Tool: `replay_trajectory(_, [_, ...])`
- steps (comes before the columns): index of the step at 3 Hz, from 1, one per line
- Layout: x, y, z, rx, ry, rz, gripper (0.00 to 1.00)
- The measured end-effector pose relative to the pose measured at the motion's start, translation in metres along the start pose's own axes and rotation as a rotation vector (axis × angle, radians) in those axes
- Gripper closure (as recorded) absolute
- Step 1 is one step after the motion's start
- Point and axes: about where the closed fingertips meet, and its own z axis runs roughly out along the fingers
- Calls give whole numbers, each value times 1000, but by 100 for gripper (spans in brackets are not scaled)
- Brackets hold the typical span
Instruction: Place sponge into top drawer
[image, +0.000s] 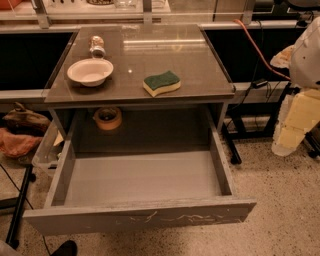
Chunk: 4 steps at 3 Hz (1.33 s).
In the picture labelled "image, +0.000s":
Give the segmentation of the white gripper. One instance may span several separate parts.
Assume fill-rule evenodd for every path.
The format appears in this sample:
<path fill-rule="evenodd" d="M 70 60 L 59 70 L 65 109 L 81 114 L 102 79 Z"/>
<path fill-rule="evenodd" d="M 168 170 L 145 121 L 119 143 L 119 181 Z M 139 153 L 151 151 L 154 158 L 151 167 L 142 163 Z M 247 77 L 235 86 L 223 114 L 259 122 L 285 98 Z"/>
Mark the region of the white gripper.
<path fill-rule="evenodd" d="M 320 91 L 315 90 L 320 88 L 320 17 L 312 21 L 294 46 L 273 56 L 270 64 L 276 68 L 289 67 L 293 84 L 313 88 L 286 95 L 281 104 L 271 150 L 285 157 L 320 122 Z"/>

